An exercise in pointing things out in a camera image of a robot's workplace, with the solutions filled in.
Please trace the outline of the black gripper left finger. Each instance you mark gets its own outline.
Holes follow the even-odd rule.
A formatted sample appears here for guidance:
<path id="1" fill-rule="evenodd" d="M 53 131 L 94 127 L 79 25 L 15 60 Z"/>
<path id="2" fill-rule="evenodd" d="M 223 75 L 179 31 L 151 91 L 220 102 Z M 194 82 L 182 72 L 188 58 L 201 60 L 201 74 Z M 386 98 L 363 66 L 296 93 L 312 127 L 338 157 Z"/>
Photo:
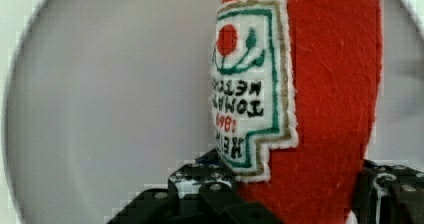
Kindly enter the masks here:
<path id="1" fill-rule="evenodd" d="M 166 188 L 138 194 L 107 224 L 283 224 L 258 202 L 237 193 L 232 172 L 216 150 L 183 165 Z"/>

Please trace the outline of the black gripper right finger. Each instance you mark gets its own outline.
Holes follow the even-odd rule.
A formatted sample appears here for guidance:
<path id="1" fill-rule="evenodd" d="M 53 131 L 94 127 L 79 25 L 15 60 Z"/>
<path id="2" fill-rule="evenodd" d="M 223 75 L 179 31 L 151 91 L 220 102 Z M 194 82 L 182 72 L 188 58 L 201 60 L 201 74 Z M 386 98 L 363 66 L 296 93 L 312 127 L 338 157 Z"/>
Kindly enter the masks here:
<path id="1" fill-rule="evenodd" d="M 424 177 L 404 165 L 366 160 L 353 196 L 358 224 L 424 224 Z"/>

